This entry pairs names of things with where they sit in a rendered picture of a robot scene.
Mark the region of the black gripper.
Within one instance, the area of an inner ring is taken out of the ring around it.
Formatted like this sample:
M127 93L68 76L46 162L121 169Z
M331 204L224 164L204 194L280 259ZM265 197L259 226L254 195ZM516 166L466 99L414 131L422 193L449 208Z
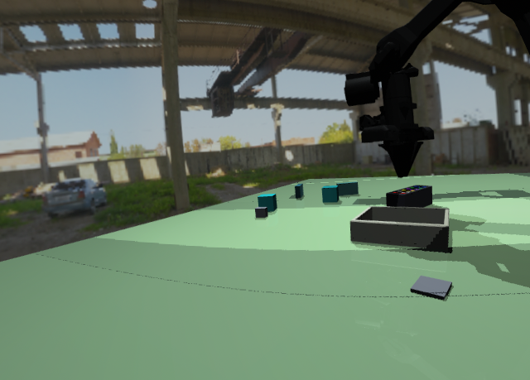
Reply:
M434 139L434 131L430 127L418 127L414 123L413 109L417 104L410 97L386 99L380 112L384 111L386 125L365 127L361 133L362 143L381 142L393 163L398 177L409 175L414 159L423 142Z

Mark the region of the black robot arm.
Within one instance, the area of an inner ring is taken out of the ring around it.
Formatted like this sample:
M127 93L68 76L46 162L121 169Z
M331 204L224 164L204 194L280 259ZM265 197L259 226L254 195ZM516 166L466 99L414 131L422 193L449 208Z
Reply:
M422 39L462 2L495 4L515 22L530 55L530 0L431 0L406 25L389 32L378 42L377 55L369 71L346 74L344 93L349 107L375 103L375 99L380 97L378 82L382 84L383 101L412 98L410 77L418 76L418 69L410 63L405 68L403 66Z

